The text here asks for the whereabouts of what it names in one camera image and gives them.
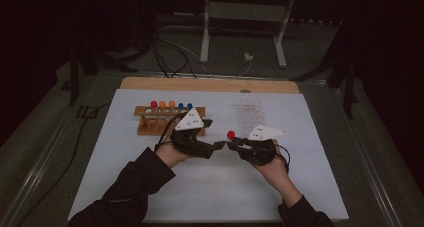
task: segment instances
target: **wooden block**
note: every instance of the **wooden block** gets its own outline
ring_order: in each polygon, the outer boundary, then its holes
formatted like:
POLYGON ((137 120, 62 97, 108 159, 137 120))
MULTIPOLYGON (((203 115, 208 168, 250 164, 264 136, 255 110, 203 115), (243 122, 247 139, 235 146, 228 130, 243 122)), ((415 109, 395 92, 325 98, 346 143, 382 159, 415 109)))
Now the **wooden block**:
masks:
MULTIPOLYGON (((196 107, 199 116, 205 117, 206 110, 205 107, 196 107)), ((140 116, 140 122, 138 124, 137 134, 139 135, 162 135, 165 130, 166 125, 169 120, 172 119, 177 114, 183 113, 180 108, 174 108, 173 110, 168 107, 163 109, 152 109, 150 106, 136 106, 134 110, 134 115, 140 116)), ((174 121, 168 131, 169 133, 175 128, 178 120, 174 121)), ((205 128, 202 128, 198 135, 204 136, 206 134, 205 128)))

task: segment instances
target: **table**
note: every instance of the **table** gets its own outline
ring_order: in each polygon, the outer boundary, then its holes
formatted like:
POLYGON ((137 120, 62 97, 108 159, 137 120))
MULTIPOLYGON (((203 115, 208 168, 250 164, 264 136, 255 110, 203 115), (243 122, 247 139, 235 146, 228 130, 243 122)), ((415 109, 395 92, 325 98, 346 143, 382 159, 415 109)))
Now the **table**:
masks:
MULTIPOLYGON (((302 187, 302 192, 307 195, 308 200, 326 211, 330 218, 348 218, 316 129, 308 115, 306 102, 299 94, 295 83, 142 77, 124 79, 120 89, 117 90, 70 217, 101 197, 122 167, 142 152, 141 145, 146 148, 157 141, 157 136, 139 137, 135 134, 138 120, 130 113, 134 106, 141 99, 150 102, 151 96, 166 98, 178 94, 184 101, 193 98, 199 100, 199 103, 203 101, 209 104, 205 106, 214 106, 209 107, 211 116, 209 118, 216 120, 215 125, 218 125, 218 128, 214 130, 209 128, 206 141, 202 140, 209 143, 221 140, 219 138, 225 136, 228 130, 226 128, 237 128, 234 121, 237 116, 234 116, 230 111, 232 109, 228 109, 223 103, 228 104, 231 101, 237 103, 237 98, 246 98, 245 96, 248 98, 260 96, 265 112, 270 111, 270 106, 276 106, 281 102, 280 98, 284 98, 285 103, 280 103, 281 106, 277 107, 280 115, 285 117, 284 124, 289 126, 288 138, 285 137, 284 143, 290 149, 294 160, 291 171, 293 181, 299 183, 298 187, 302 187)), ((274 124, 271 126, 275 126, 276 121, 281 122, 278 116, 268 118, 267 123, 268 121, 274 124)), ((146 221, 273 222, 280 219, 275 208, 281 203, 281 197, 266 184, 257 171, 245 161, 241 161, 235 152, 228 149, 215 152, 207 161, 190 159, 173 170, 179 177, 173 179, 172 184, 165 185, 160 194, 149 197, 146 221)))

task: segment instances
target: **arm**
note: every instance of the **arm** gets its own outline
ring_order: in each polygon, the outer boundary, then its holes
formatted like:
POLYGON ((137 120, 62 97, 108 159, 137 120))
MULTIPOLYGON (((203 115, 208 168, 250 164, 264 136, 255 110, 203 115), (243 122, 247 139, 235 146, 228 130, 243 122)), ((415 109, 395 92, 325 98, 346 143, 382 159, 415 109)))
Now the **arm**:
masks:
POLYGON ((326 214, 317 212, 305 199, 290 180, 285 160, 279 156, 263 166, 253 165, 265 178, 265 180, 280 193, 283 204, 278 207, 278 212, 285 222, 299 227, 329 227, 333 226, 326 214))
POLYGON ((171 168, 188 157, 171 144, 160 146, 156 153, 147 148, 125 166, 102 199, 73 216, 68 227, 139 226, 147 213, 148 195, 171 180, 175 176, 171 168))

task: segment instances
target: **wooden board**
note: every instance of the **wooden board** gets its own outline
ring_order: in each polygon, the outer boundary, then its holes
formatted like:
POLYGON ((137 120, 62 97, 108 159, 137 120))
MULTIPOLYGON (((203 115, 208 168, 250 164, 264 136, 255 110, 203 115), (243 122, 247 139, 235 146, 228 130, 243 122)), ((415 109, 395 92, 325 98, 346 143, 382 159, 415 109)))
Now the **wooden board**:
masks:
MULTIPOLYGON (((206 110, 205 107, 196 107, 199 116, 205 117, 206 110)), ((137 134, 139 135, 162 135, 165 130, 168 122, 177 114, 188 112, 189 109, 185 107, 184 109, 168 107, 160 109, 153 109, 150 106, 136 106, 134 110, 134 115, 140 116, 140 122, 137 129, 137 134)), ((168 131, 172 131, 178 121, 174 121, 168 128, 168 131)), ((205 128, 202 128, 199 132, 200 136, 205 135, 205 128)))
POLYGON ((121 89, 144 90, 191 90, 251 93, 287 93, 298 94, 299 88, 291 81, 271 80, 229 80, 229 79, 188 79, 188 78, 153 78, 126 77, 121 89))

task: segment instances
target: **dark background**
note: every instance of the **dark background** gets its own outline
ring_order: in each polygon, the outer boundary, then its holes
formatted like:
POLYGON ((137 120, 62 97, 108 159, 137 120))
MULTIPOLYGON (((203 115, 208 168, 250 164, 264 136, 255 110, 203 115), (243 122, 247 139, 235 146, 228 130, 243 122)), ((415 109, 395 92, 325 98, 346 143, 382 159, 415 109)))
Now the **dark background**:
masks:
MULTIPOLYGON (((141 13, 200 14, 203 0, 137 0, 141 13)), ((237 0, 275 4, 281 0, 237 0)), ((0 143, 56 83, 54 71, 69 61, 69 43, 85 39, 104 50, 128 45, 125 28, 149 31, 148 18, 134 15, 131 0, 0 0, 0 143)), ((390 132, 417 184, 424 125, 424 0, 296 0, 291 19, 340 25, 324 63, 341 55, 357 65, 356 77, 390 132)), ((137 41, 148 39, 148 33, 137 41)), ((96 70, 87 69, 90 74, 96 70)))

